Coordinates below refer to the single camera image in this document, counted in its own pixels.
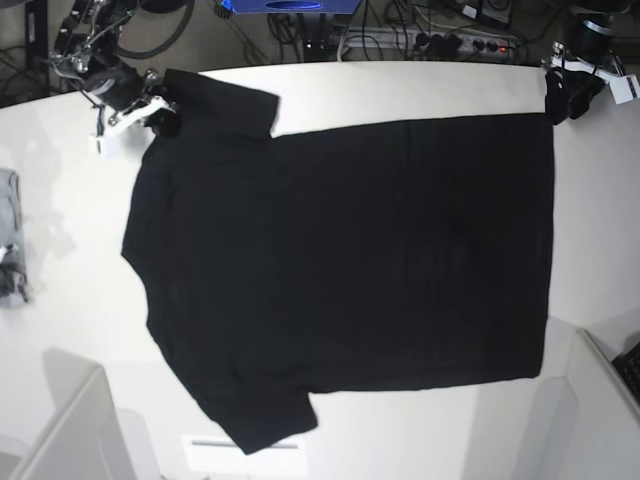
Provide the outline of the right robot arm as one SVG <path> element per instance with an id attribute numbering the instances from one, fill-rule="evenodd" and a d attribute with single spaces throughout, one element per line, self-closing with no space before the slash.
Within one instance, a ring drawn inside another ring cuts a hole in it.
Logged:
<path id="1" fill-rule="evenodd" d="M 88 96 L 98 110 L 110 107 L 112 126 L 140 122 L 160 132 L 172 128 L 179 108 L 157 73 L 141 76 L 130 59 L 148 59 L 166 51 L 191 20 L 192 1 L 77 1 L 60 26 L 49 64 Z M 158 47 L 143 52 L 119 46 L 122 28 L 140 10 L 167 13 L 182 9 L 176 30 Z M 544 67 L 545 110 L 554 124 L 586 112 L 605 82 L 596 74 L 610 52 L 611 16 L 593 1 L 572 1 L 561 39 Z"/>

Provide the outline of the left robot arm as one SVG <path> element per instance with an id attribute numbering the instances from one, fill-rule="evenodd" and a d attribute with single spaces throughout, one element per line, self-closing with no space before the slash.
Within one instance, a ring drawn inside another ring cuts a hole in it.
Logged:
<path id="1" fill-rule="evenodd" d="M 333 63 L 242 69 L 250 86 L 199 73 L 169 69 L 163 79 L 176 102 L 182 127 L 215 133 L 290 135 L 362 125 L 395 123 L 441 127 L 456 142 L 480 137 L 497 140 L 552 128 L 588 109 L 591 98 L 610 86 L 616 101 L 633 93 L 611 51 L 613 15 L 624 10 L 614 1 L 576 1 L 568 10 L 559 41 L 546 64 L 545 109 L 516 111 L 518 89 L 497 98 L 484 67 L 411 62 L 350 64 L 343 58 L 350 29 L 343 29 Z"/>

